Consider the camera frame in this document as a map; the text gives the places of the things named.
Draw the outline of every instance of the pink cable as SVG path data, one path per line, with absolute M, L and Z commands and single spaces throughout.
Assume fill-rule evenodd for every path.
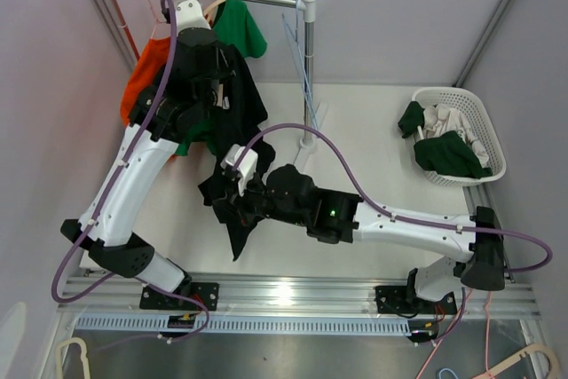
M 489 323 L 491 323 L 491 313 L 489 306 L 493 299 L 493 292 L 489 292 L 489 299 L 485 304 L 485 314 L 487 315 L 487 324 L 485 325 L 485 373 L 490 379 L 495 379 L 495 376 L 489 371 Z
M 471 298 L 471 295 L 473 295 L 473 289 L 471 289 L 467 295 L 467 297 L 465 298 L 465 301 L 463 301 L 463 303 L 461 304 L 460 307 L 460 312 L 464 309 L 465 304 L 469 301 L 469 299 Z M 452 322 L 450 323 L 450 325 L 448 326 L 448 328 L 451 328 L 454 323 L 458 320 L 459 316 L 455 315 L 454 319 L 452 320 Z M 426 361 L 424 361 L 424 364 L 422 364 L 422 368 L 420 369 L 420 371 L 418 372 L 418 375 L 416 375 L 415 379 L 420 379 L 420 377 L 422 376 L 422 374 L 424 373 L 424 370 L 426 370 L 426 367 L 430 364 L 431 360 L 434 358 L 434 354 L 436 354 L 436 351 L 438 350 L 438 348 L 440 347 L 440 345 L 444 342 L 444 338 L 440 339 L 438 341 L 438 343 L 436 344 L 436 346 L 434 347 L 434 349 L 432 350 L 432 352 L 430 353 L 430 355 L 428 356 L 428 358 L 426 359 Z

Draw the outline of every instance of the clothes rack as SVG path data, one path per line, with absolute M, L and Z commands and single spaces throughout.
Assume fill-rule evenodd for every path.
M 313 37 L 314 37 L 314 27 L 316 20 L 316 1 L 317 0 L 242 0 L 245 2 L 253 2 L 257 4 L 271 4 L 275 6 L 285 7 L 285 8 L 298 8 L 304 13 L 304 70 L 305 70 L 305 81 L 304 81 L 304 91 L 309 91 L 313 93 Z M 138 61 L 139 53 L 132 34 L 124 19 L 122 10 L 117 0 L 104 0 L 106 6 L 108 7 L 112 21 L 114 25 L 118 28 L 121 39 L 122 48 L 126 46 L 129 58 L 125 58 L 129 65 L 135 64 Z M 320 126 L 325 120 L 327 113 L 327 104 L 320 103 L 316 108 L 316 121 Z M 306 101 L 304 101 L 304 124 L 308 126 L 313 126 L 312 118 L 309 114 L 309 107 Z M 303 170 L 305 164 L 307 163 L 308 157 L 316 149 L 315 137 L 310 132 L 305 132 L 304 136 L 299 142 L 299 151 L 294 161 L 294 165 L 298 170 Z

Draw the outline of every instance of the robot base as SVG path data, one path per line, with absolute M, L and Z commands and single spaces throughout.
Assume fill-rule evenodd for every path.
M 436 306 L 446 315 L 455 315 L 458 310 L 454 292 L 445 295 L 438 302 L 425 301 L 407 296 L 407 286 L 377 286 L 375 288 L 376 309 L 379 314 L 436 315 Z
M 192 281 L 187 292 L 188 297 L 193 299 L 201 299 L 201 302 L 210 311 L 217 310 L 217 302 L 219 299 L 219 283 L 205 283 Z M 156 311 L 200 311 L 197 305 L 191 302 L 181 301 L 179 299 L 165 296 L 160 292 L 145 287 L 140 297 L 141 310 Z

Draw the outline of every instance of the white cloth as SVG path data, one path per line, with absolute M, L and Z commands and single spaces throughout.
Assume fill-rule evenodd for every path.
M 446 104 L 438 104 L 424 108 L 424 137 L 437 138 L 446 132 L 455 130 L 479 159 L 481 167 L 489 163 L 489 154 L 483 144 L 471 129 L 468 118 L 457 108 Z

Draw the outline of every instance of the laundry basket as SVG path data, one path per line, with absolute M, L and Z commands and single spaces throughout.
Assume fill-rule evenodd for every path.
M 489 163 L 493 175 L 486 178 L 460 178 L 439 175 L 434 171 L 424 171 L 426 177 L 441 186 L 478 186 L 484 182 L 496 181 L 505 174 L 507 163 L 501 150 L 495 129 L 489 120 L 485 107 L 477 96 L 470 91 L 458 88 L 421 88 L 412 96 L 422 107 L 446 104 L 462 111 L 469 120 L 471 129 L 477 135 L 485 150 L 489 154 Z M 414 135 L 416 141 L 424 139 L 422 127 Z

